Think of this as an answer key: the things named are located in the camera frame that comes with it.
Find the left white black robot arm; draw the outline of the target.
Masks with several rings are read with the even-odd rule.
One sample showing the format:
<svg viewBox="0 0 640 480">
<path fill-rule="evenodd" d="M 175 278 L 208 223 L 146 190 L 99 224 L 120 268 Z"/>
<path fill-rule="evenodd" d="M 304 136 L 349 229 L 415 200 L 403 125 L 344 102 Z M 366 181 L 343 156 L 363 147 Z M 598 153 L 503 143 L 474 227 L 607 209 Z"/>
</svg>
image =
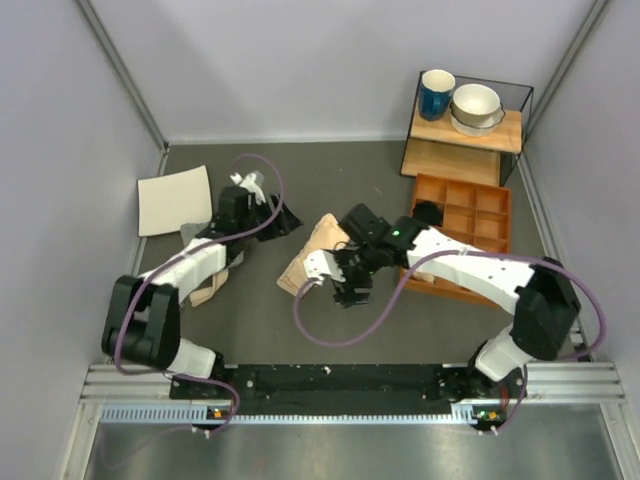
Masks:
<svg viewBox="0 0 640 480">
<path fill-rule="evenodd" d="M 180 306 L 206 280 L 241 261 L 251 240 L 270 241 L 302 225 L 278 194 L 260 199 L 244 187 L 223 188 L 217 213 L 187 246 L 139 277 L 123 275 L 113 287 L 102 351 L 153 370 L 192 377 L 205 396 L 226 387 L 216 353 L 181 336 Z"/>
</svg>

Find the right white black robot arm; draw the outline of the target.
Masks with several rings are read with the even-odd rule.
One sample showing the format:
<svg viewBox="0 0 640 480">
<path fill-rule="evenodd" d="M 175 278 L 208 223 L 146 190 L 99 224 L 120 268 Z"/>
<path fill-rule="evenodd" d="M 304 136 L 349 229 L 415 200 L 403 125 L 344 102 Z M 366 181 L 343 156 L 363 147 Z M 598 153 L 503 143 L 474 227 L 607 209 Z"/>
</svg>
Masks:
<svg viewBox="0 0 640 480">
<path fill-rule="evenodd" d="M 373 275 L 386 267 L 440 277 L 489 299 L 512 323 L 474 352 L 461 379 L 441 383 L 453 400 L 487 396 L 515 369 L 557 359 L 581 306 L 560 262 L 495 258 L 441 232 L 443 224 L 442 208 L 431 201 L 395 223 L 364 204 L 353 207 L 338 223 L 349 244 L 331 253 L 334 299 L 344 307 L 367 302 Z"/>
</svg>

